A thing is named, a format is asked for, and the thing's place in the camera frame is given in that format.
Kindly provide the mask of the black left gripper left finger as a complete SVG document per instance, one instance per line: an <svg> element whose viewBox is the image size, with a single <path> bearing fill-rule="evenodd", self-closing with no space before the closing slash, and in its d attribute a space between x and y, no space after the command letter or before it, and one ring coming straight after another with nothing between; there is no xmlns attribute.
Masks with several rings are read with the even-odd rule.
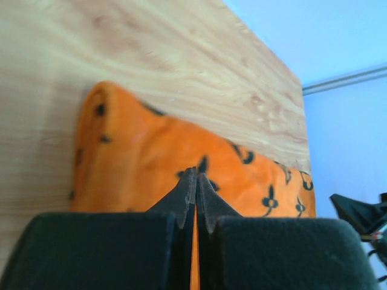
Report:
<svg viewBox="0 0 387 290"><path fill-rule="evenodd" d="M196 170L143 213L44 213L23 231L2 289L189 289Z"/></svg>

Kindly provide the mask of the orange monogram pillowcase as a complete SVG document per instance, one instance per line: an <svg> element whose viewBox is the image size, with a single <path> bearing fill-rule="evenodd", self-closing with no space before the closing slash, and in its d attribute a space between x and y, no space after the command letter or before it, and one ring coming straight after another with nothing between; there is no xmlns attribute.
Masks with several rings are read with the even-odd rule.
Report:
<svg viewBox="0 0 387 290"><path fill-rule="evenodd" d="M72 211L145 211L195 167L243 216L316 216L308 173L157 111L113 82L89 92L75 149Z"/></svg>

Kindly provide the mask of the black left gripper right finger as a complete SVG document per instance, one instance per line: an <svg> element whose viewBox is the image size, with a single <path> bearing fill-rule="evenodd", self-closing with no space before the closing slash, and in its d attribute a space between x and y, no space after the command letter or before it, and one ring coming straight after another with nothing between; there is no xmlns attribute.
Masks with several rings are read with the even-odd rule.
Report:
<svg viewBox="0 0 387 290"><path fill-rule="evenodd" d="M378 289L347 222L244 217L197 179L201 289Z"/></svg>

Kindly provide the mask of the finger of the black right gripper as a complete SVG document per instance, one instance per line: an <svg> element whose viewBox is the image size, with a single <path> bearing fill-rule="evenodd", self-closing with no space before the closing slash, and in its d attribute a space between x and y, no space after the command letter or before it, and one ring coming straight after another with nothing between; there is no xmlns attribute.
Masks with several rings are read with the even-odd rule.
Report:
<svg viewBox="0 0 387 290"><path fill-rule="evenodd" d="M371 234L386 224L386 202L369 204L339 194L330 200L340 219L347 221L359 234Z"/></svg>

